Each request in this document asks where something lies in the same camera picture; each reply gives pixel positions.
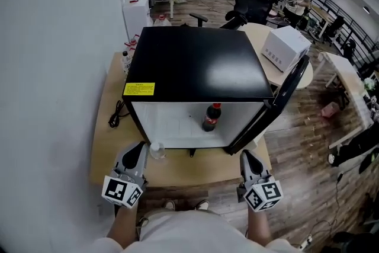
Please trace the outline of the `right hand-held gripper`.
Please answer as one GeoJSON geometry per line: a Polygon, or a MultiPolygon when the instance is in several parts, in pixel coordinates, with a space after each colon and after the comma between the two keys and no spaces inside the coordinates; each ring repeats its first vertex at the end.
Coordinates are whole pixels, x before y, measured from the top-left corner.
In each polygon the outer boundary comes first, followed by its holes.
{"type": "Polygon", "coordinates": [[[245,201],[253,212],[271,209],[284,197],[280,182],[254,151],[242,150],[240,173],[245,183],[238,186],[238,202],[245,201]]]}

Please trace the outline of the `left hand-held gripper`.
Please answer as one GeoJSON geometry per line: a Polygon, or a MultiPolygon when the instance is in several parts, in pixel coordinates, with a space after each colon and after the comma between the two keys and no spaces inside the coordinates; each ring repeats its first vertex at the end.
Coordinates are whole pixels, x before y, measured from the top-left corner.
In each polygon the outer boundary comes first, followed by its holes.
{"type": "Polygon", "coordinates": [[[144,193],[147,180],[143,172],[147,163],[146,142],[134,142],[116,157],[110,175],[104,177],[101,196],[110,203],[132,209],[144,193]]]}

